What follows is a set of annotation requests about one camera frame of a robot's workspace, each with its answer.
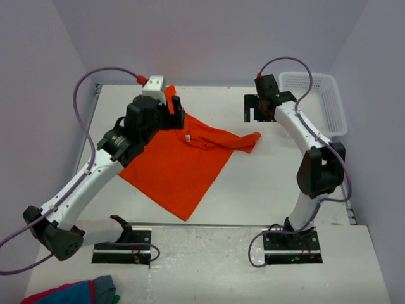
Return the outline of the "orange t shirt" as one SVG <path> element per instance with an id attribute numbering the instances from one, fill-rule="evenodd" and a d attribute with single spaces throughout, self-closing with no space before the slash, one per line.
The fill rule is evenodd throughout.
<path id="1" fill-rule="evenodd" d="M 237 136 L 186 115 L 182 130 L 159 131 L 119 176 L 186 221 L 234 151 L 250 153 L 259 132 Z"/>

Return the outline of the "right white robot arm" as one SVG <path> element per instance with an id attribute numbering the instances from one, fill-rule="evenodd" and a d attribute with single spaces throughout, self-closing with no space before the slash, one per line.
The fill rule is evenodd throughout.
<path id="1" fill-rule="evenodd" d="M 299 197 L 292 213 L 276 233 L 306 234 L 313 228 L 321 204 L 344 181 L 342 163 L 346 149 L 316 130 L 299 109 L 297 98 L 290 91 L 280 91 L 272 74 L 259 73 L 254 83 L 256 94 L 244 96 L 244 121 L 279 123 L 302 154 L 296 175 Z"/>

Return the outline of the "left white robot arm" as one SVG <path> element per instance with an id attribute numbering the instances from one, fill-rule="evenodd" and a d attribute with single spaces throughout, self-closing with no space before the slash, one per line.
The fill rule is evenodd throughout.
<path id="1" fill-rule="evenodd" d="M 126 246 L 132 227 L 120 216 L 97 221 L 78 218 L 96 194 L 144 152 L 159 131 L 181 130 L 184 125 L 185 111 L 178 96 L 165 104 L 150 96 L 136 96 L 125 116 L 117 119 L 92 150 L 87 164 L 56 197 L 39 208 L 29 206 L 24 211 L 32 235 L 59 261 L 69 259 L 84 246 Z"/>

